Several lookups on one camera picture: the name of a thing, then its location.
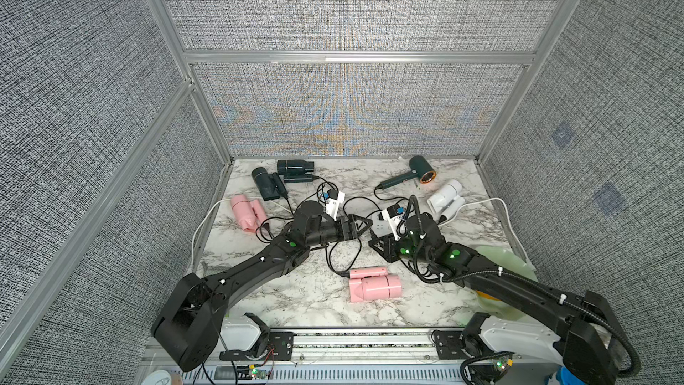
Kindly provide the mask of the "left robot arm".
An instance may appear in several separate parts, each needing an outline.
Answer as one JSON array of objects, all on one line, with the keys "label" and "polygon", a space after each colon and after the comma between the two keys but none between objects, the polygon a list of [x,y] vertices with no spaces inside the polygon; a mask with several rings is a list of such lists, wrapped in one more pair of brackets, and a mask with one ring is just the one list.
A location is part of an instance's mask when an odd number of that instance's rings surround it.
[{"label": "left robot arm", "polygon": [[305,201],[262,251],[223,272],[190,273],[172,290],[151,326],[153,338],[184,372],[192,372],[217,347],[226,313],[262,285],[301,266],[314,247],[359,238],[370,230],[368,217],[337,220],[316,201]]}]

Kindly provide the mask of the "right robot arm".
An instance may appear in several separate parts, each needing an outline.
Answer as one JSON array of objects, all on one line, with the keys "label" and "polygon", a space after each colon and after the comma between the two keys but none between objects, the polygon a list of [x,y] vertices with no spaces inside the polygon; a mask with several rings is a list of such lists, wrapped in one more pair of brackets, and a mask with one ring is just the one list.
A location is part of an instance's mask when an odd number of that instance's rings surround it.
[{"label": "right robot arm", "polygon": [[400,235],[372,235],[384,260],[406,262],[426,284],[453,283],[481,292],[521,312],[527,322],[475,313],[461,332],[463,374],[476,363],[515,355],[565,367],[586,384],[614,384],[641,372],[641,357],[607,300],[538,283],[465,245],[448,242],[429,214],[412,216]]}]

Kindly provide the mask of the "pink dryer front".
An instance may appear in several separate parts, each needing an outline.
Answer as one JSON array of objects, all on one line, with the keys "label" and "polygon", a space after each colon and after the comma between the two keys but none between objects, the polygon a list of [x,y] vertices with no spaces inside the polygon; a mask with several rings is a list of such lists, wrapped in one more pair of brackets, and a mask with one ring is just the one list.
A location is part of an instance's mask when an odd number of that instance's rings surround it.
[{"label": "pink dryer front", "polygon": [[349,271],[349,293],[352,303],[396,299],[403,295],[401,279],[386,267],[365,267]]}]

